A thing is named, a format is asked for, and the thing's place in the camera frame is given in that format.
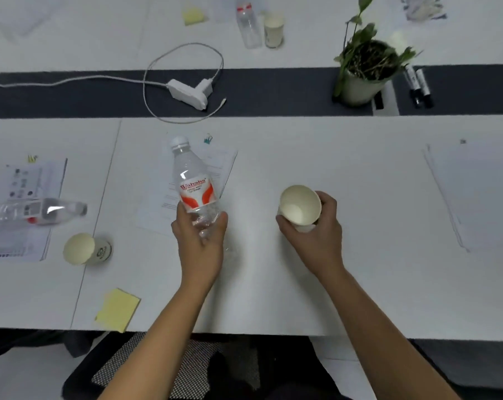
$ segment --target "person's left arm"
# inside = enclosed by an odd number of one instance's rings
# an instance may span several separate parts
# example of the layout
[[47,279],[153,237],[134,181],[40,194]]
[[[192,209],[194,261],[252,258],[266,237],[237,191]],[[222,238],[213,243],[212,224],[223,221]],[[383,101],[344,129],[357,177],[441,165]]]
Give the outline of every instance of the person's left arm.
[[227,214],[222,212],[210,238],[202,240],[179,203],[172,230],[179,244],[181,286],[116,372],[100,400],[169,397],[197,316],[220,272],[226,228]]

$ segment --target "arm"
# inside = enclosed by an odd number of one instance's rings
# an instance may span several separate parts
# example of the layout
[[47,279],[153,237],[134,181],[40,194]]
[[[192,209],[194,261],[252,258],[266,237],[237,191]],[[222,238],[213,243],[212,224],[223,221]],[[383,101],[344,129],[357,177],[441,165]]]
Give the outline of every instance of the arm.
[[337,202],[328,194],[317,193],[322,214],[311,232],[298,232],[282,216],[276,219],[335,304],[377,399],[460,400],[344,268]]
[[226,228],[227,214],[222,212],[209,240],[202,240],[179,203],[172,231],[179,244],[181,286],[100,400],[161,400],[170,396],[197,316],[220,272]]

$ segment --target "marker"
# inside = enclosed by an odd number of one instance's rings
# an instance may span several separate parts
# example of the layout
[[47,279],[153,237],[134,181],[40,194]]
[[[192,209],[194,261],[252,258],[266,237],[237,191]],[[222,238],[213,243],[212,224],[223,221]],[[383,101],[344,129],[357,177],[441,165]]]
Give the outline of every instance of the marker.
[[409,64],[405,66],[405,76],[411,88],[411,90],[409,91],[409,95],[413,100],[413,103],[415,104],[415,108],[420,108],[421,105],[420,101],[423,98],[422,88],[420,87],[420,83],[416,78],[416,73],[414,69]]
[[422,69],[416,70],[416,77],[420,82],[422,87],[422,95],[424,100],[424,105],[426,108],[433,108],[435,105],[433,104],[433,98],[431,97],[431,91],[429,90],[428,82],[425,80],[424,72]]

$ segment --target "forearm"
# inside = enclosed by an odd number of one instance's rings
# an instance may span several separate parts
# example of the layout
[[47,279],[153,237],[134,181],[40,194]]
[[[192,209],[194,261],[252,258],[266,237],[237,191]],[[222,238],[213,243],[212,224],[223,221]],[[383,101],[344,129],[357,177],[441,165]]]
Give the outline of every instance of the forearm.
[[378,400],[458,400],[355,279],[341,266],[321,278]]
[[180,288],[100,399],[168,398],[206,293]]

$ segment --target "hand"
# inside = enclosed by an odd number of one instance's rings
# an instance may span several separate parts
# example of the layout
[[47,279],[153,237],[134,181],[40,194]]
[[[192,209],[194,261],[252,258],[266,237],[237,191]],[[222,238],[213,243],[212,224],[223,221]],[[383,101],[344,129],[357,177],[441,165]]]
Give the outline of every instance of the hand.
[[215,224],[211,226],[208,239],[200,237],[192,221],[185,206],[179,202],[177,219],[172,222],[172,231],[179,245],[181,287],[207,295],[220,273],[224,259],[223,243],[227,228],[227,213],[221,212]]
[[325,192],[316,193],[322,201],[322,213],[317,226],[309,233],[300,233],[281,215],[275,220],[305,266],[322,282],[332,271],[344,269],[342,227],[337,221],[337,201]]

